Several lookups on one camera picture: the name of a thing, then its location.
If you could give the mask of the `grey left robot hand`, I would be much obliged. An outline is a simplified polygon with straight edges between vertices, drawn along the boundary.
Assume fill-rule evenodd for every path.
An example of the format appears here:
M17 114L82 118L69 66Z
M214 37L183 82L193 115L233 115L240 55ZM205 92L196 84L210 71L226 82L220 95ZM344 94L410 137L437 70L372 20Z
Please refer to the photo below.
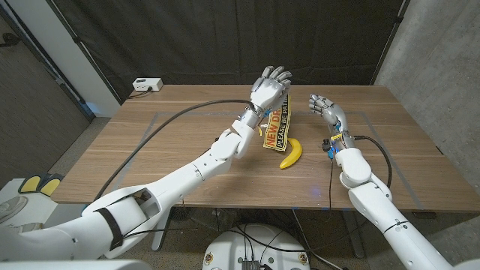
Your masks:
M278 110L290 93L291 76L283 66L265 67L250 90L250 102L257 110Z

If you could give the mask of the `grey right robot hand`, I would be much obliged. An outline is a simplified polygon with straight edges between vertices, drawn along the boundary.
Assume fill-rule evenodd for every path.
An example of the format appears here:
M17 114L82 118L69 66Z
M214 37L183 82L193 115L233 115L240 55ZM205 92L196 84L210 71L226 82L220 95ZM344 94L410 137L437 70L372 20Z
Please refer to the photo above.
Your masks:
M309 97L309 108L313 113L320 115L327 123L331 135L343 134L346 137L351 137L347 117L338 104L327 97L311 94Z

